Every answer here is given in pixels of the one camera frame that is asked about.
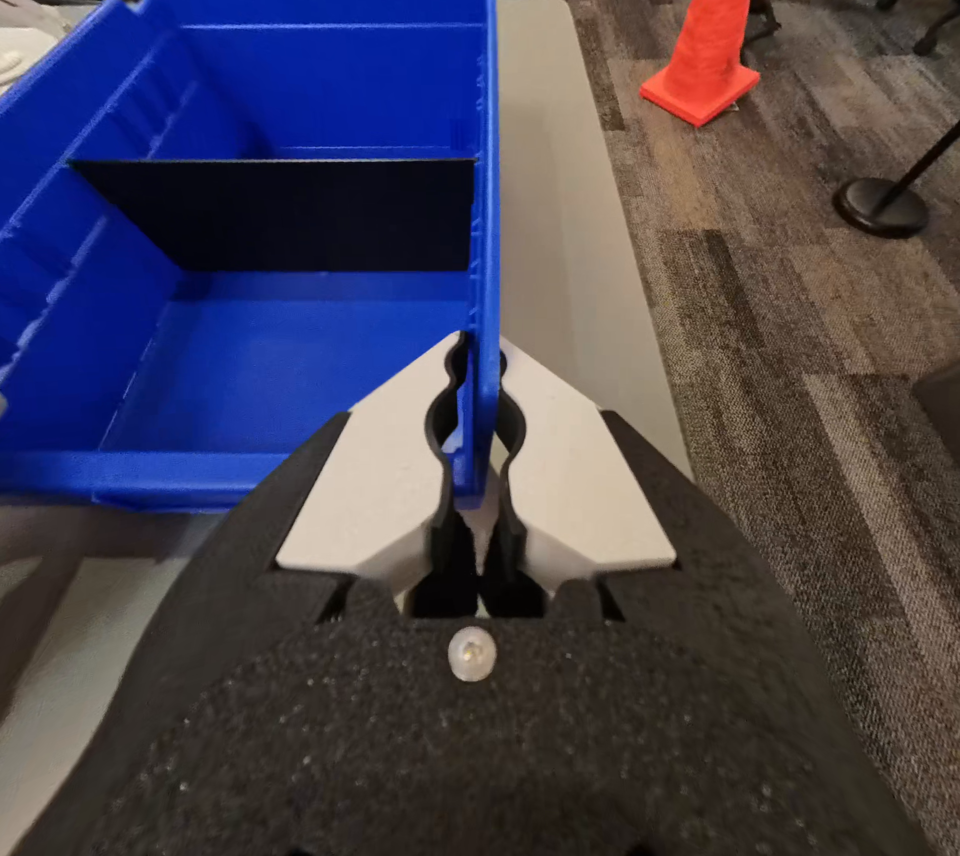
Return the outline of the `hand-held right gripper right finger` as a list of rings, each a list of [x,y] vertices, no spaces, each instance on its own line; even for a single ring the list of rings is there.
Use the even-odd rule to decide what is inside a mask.
[[[507,340],[500,360],[488,614],[540,618],[567,582],[677,562],[601,409]]]

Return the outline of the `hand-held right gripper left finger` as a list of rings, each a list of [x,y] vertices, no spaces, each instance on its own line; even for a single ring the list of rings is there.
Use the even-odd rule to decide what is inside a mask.
[[[349,409],[276,565],[372,580],[418,618],[473,617],[474,540],[443,445],[458,423],[469,340],[454,331]]]

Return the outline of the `blue plastic bin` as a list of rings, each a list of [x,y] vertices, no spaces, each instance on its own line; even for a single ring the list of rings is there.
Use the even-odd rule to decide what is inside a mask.
[[[499,390],[497,0],[104,0],[2,96],[2,495],[222,512],[454,331]],[[70,162],[475,160],[449,273],[193,273]]]

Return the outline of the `black bin divider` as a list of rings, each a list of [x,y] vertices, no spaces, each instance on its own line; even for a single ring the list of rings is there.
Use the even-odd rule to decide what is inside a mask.
[[[73,160],[193,273],[449,273],[471,253],[470,158]]]

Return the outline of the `black stanchion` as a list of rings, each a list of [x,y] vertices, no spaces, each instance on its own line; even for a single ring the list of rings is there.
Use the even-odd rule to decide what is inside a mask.
[[[833,194],[834,210],[849,226],[871,236],[906,239],[918,235],[929,225],[930,209],[913,185],[958,137],[956,122],[896,180],[857,178],[844,183]]]

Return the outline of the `orange traffic cone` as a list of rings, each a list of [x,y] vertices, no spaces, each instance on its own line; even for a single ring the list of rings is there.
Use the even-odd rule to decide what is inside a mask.
[[[696,128],[737,103],[761,78],[741,62],[749,9],[750,0],[690,0],[669,62],[639,94]]]

